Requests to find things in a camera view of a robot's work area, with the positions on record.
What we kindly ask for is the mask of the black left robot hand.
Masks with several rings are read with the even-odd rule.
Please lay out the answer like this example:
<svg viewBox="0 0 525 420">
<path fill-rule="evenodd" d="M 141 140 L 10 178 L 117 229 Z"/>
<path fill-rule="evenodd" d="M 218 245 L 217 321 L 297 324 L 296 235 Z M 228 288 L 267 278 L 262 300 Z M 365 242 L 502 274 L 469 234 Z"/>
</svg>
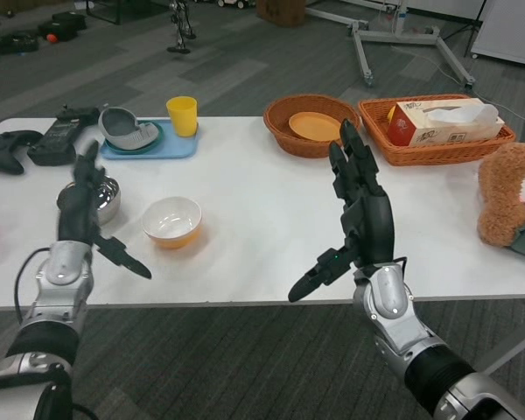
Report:
<svg viewBox="0 0 525 420">
<path fill-rule="evenodd" d="M 58 240 L 76 241 L 97 247 L 106 259 L 133 273 L 152 279 L 151 271 L 126 251 L 126 245 L 114 236 L 104 238 L 98 217 L 98 191 L 106 178 L 105 169 L 96 166 L 99 143 L 93 140 L 80 154 L 73 167 L 73 186 L 61 194 Z"/>
</svg>

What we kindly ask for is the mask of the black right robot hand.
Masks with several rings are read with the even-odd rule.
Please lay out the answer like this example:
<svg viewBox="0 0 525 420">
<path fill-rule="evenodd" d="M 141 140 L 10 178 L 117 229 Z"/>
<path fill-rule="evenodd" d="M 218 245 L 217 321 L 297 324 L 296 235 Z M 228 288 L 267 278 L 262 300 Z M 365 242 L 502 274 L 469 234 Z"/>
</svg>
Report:
<svg viewBox="0 0 525 420">
<path fill-rule="evenodd" d="M 350 266 L 366 268 L 394 261 L 395 228 L 389 196 L 378 183 L 378 166 L 370 147 L 365 145 L 348 120 L 340 125 L 341 143 L 329 146 L 336 196 L 344 201 L 340 223 L 344 245 L 329 248 L 317 263 L 290 289 L 288 299 L 297 302 L 321 285 L 329 285 L 345 275 Z"/>
</svg>

